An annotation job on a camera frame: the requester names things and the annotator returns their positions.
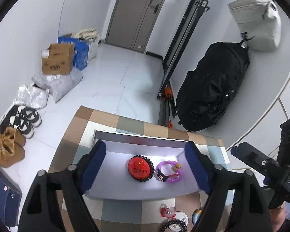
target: purple ring toy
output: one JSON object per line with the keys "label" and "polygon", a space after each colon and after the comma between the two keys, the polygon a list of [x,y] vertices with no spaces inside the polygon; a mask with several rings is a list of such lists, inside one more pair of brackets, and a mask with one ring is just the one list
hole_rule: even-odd
{"label": "purple ring toy", "polygon": [[[176,169],[176,174],[164,175],[161,172],[161,167],[165,164],[170,164],[174,166]],[[171,182],[171,183],[179,182],[182,179],[182,170],[180,169],[180,164],[177,161],[171,161],[171,160],[160,162],[156,167],[156,176],[159,181]]]}

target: sneaker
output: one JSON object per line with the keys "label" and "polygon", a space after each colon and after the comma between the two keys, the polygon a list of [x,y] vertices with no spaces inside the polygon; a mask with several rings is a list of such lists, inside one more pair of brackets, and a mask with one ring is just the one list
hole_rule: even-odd
{"label": "sneaker", "polygon": [[3,137],[12,140],[21,147],[23,147],[26,143],[26,138],[24,137],[24,135],[22,135],[20,131],[13,127],[7,127],[3,133]]}
{"label": "sneaker", "polygon": [[38,112],[31,107],[20,105],[17,108],[17,113],[19,116],[27,119],[33,127],[38,127],[42,123],[42,119]]}
{"label": "sneaker", "polygon": [[0,166],[7,168],[25,158],[25,150],[13,139],[0,135]]}
{"label": "sneaker", "polygon": [[23,117],[19,116],[11,116],[9,120],[9,124],[11,127],[20,131],[25,138],[31,138],[34,134],[34,129],[30,122]]}

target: black duffel bag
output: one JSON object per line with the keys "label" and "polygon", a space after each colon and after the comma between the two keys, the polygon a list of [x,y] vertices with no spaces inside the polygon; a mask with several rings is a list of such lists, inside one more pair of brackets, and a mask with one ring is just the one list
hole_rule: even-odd
{"label": "black duffel bag", "polygon": [[177,98],[180,124],[189,132],[215,125],[235,97],[249,66],[242,43],[212,44],[194,71],[189,71]]}

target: red button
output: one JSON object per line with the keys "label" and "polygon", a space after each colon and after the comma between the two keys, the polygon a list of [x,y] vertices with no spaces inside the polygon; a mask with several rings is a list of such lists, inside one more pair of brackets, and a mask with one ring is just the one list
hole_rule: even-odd
{"label": "red button", "polygon": [[146,160],[134,157],[128,163],[129,173],[136,179],[146,179],[150,174],[150,167]]}

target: black and white sneaker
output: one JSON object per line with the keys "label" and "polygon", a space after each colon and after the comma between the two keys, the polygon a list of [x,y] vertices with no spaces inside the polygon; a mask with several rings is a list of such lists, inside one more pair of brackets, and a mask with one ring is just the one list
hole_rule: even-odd
{"label": "black and white sneaker", "polygon": [[20,131],[25,138],[31,138],[34,135],[32,125],[23,117],[13,115],[10,117],[9,123],[11,127]]}
{"label": "black and white sneaker", "polygon": [[17,108],[17,113],[19,116],[23,117],[24,119],[27,119],[32,124],[33,127],[38,127],[42,123],[42,119],[38,114],[37,110],[31,107],[20,105]]}

